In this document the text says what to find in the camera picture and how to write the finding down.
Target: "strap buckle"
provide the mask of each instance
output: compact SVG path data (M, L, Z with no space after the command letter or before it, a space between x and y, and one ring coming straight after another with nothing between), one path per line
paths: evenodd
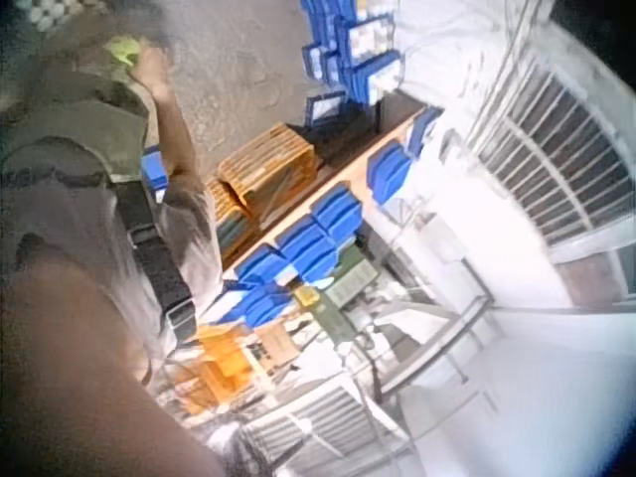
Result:
M191 297L173 305L165 312L165 316L180 343L197 332L195 304Z
M137 248L145 241L157 238L159 238L159 232L154 224L144 224L128 232L128 239L133 248Z

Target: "orange plastic crate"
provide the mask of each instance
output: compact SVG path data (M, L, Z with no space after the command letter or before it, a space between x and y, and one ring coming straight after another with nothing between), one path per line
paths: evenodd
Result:
M223 259L245 243L257 230L257 223L239 202L230 186L216 179L208 183L215 198L217 237Z
M219 165L219 175L257 219L264 219L316 178L314 147L276 124Z

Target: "shelf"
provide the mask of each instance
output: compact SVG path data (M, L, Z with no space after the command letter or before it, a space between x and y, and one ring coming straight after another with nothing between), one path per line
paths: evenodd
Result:
M363 204L363 214L373 200L367 187L367 165L369 159L385 147L390 141L404 142L406 132L413 120L425 109L425 105L416 99L397 92L388 95L382 101L380 132L365 146L351 151L349 158L337 169L325 168L318 178L307 188L307 193L289 204L278 214L278 219L269 224L259 237L254 238L248 247L228 257L224 262L224 279L235 278L234 266L245 260L263 243L274 244L274 239L291 227L296 221L310 212L310 207L332 187L345 183Z

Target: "person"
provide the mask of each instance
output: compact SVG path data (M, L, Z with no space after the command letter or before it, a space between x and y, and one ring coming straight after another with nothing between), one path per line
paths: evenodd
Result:
M168 74L143 44L130 76L156 108L169 185L148 199L197 319L222 289L214 207ZM144 385L175 349L115 183L139 168L147 109L122 83L52 69L3 131L3 465L15 475L226 475Z

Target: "shoulder strap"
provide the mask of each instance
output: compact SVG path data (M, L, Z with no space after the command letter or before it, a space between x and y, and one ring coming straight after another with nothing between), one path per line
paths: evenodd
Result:
M126 227L133 255L150 280L161 306L161 325L164 326L167 318L181 344L197 331L190 287L157 231L141 182L113 184L113 187L117 211Z

